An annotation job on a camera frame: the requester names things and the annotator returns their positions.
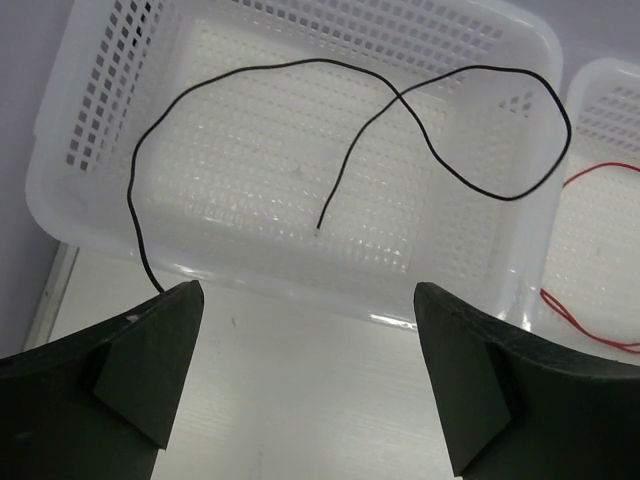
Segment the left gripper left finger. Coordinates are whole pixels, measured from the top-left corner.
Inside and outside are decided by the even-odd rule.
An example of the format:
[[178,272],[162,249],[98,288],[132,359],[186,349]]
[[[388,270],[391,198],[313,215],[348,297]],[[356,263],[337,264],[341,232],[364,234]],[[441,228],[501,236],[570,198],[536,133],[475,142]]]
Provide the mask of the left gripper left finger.
[[4,479],[148,479],[203,316],[197,281],[1,361]]

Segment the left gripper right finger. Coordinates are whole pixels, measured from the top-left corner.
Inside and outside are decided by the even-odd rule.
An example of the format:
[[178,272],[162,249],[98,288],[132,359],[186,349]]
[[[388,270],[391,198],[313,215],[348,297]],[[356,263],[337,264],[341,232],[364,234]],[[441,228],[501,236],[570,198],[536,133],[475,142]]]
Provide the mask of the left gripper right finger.
[[582,353],[419,283],[414,311],[453,474],[635,479],[639,369]]

